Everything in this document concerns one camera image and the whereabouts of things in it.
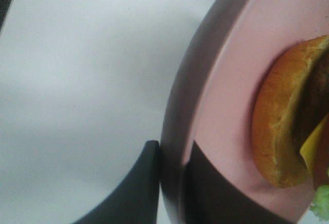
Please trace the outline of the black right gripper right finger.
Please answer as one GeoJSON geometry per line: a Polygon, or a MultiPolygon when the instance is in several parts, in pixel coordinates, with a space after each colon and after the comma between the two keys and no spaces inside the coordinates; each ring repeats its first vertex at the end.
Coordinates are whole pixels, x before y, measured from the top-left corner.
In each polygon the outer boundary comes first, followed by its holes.
{"type": "Polygon", "coordinates": [[[193,142],[185,170],[186,223],[292,223],[238,190],[193,142]]]}

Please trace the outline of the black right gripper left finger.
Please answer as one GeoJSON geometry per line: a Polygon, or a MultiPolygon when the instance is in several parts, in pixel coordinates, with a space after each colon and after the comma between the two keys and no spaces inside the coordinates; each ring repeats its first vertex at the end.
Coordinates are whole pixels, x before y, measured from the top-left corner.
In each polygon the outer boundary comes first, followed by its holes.
{"type": "Polygon", "coordinates": [[[147,141],[121,183],[76,223],[156,223],[160,184],[160,147],[147,141]]]}

